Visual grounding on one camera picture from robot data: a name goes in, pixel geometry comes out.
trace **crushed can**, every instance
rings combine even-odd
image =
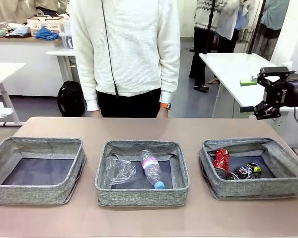
[[[228,180],[239,180],[239,179],[258,179],[262,174],[262,169],[256,163],[249,163],[244,165],[239,170],[229,173],[227,176]]]
[[[215,152],[215,159],[213,162],[213,167],[217,172],[218,176],[222,179],[226,179],[227,174],[229,173],[229,154],[226,149],[218,149]]]

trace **blue bottle cap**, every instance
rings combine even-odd
[[[154,188],[155,189],[165,189],[165,186],[164,186],[163,182],[159,181],[159,182],[155,183]]]

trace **person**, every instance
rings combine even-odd
[[[176,91],[175,0],[71,0],[78,75],[93,117],[167,118]]]
[[[218,31],[219,26],[217,28],[217,32],[219,33],[219,43],[218,43],[218,53],[234,53],[234,49],[236,47],[236,43],[239,37],[239,33],[242,29],[248,26],[250,17],[252,16],[255,9],[255,0],[247,0],[245,1],[243,6],[240,6],[236,15],[236,21],[234,18],[235,26],[233,29],[233,34],[231,35],[231,39],[228,39],[224,35]],[[220,81],[214,75],[214,79],[210,80],[209,84],[219,83]]]
[[[255,52],[270,61],[282,30],[290,0],[267,0],[258,35]]]
[[[41,10],[45,15],[57,16],[66,12],[68,0],[29,0],[29,5],[31,9]]]
[[[244,4],[244,0],[216,0],[214,16],[211,25],[211,33],[207,42],[209,15],[211,13],[212,0],[197,0],[194,27],[194,49],[190,78],[194,78],[194,89],[200,92],[208,92],[209,87],[205,86],[205,67],[206,64],[200,58],[208,43],[207,52],[211,51],[215,30],[219,21],[221,12],[228,12]]]
[[[24,24],[32,16],[25,0],[0,0],[0,21]]]

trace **green sponge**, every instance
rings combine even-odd
[[[251,79],[245,79],[245,80],[241,80],[240,82],[240,86],[252,86],[252,85],[257,85],[257,81],[252,81]]]

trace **hand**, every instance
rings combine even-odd
[[[101,111],[98,110],[98,111],[93,111],[93,112],[91,112],[91,117],[92,117],[92,118],[102,118],[103,115],[101,114]]]
[[[157,118],[169,118],[168,110],[166,108],[160,108]]]

